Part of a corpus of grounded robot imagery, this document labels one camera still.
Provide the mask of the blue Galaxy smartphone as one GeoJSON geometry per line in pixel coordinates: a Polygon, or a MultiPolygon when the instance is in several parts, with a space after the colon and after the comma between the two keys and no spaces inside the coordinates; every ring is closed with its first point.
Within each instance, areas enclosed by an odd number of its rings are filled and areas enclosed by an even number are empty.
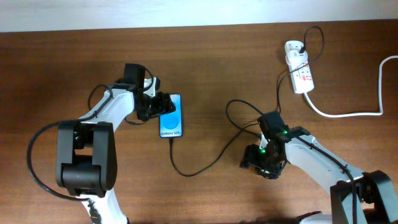
{"type": "Polygon", "coordinates": [[[183,136],[182,97],[179,94],[170,96],[176,110],[159,118],[161,138],[179,138],[183,136]]]}

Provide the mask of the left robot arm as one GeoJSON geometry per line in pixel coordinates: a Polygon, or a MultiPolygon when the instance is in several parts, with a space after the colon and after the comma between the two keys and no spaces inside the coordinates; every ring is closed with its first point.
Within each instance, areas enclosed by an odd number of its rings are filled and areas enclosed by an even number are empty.
{"type": "Polygon", "coordinates": [[[160,81],[143,65],[127,63],[124,75],[77,121],[58,127],[56,181],[82,203],[92,223],[129,223],[114,185],[118,173],[114,133],[132,113],[141,123],[176,110],[160,81]]]}

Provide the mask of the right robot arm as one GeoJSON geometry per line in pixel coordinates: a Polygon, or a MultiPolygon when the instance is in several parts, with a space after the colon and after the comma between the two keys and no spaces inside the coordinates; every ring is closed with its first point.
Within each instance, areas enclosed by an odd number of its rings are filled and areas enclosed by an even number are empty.
{"type": "Polygon", "coordinates": [[[257,120],[262,131],[259,144],[245,148],[242,168],[278,178],[286,164],[308,174],[331,200],[331,214],[306,213],[294,223],[396,223],[397,194],[391,178],[381,170],[366,172],[350,165],[323,147],[301,126],[288,127],[276,111],[257,120]]]}

